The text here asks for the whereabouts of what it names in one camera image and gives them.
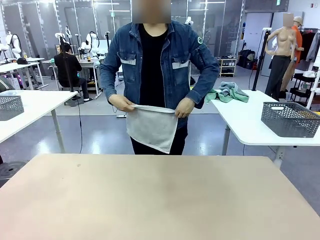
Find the person's left hand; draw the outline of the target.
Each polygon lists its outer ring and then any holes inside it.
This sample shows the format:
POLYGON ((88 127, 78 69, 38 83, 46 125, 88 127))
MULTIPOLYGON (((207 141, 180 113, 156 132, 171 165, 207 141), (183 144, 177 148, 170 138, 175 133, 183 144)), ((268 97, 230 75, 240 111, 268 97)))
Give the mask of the person's left hand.
POLYGON ((190 115, 195 107, 195 103, 192 99, 185 97, 183 98, 175 109, 175 116, 177 118, 186 118, 190 115))

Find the person's right hand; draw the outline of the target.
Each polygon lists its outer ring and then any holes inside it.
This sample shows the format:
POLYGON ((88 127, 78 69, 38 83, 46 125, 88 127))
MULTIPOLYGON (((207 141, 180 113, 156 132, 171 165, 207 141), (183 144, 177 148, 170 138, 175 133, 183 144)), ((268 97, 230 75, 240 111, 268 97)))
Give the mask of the person's right hand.
POLYGON ((132 112, 135 108, 133 107, 134 103, 128 100, 125 96, 120 94, 112 94, 108 97, 108 102, 116 107, 118 110, 123 112, 132 112))

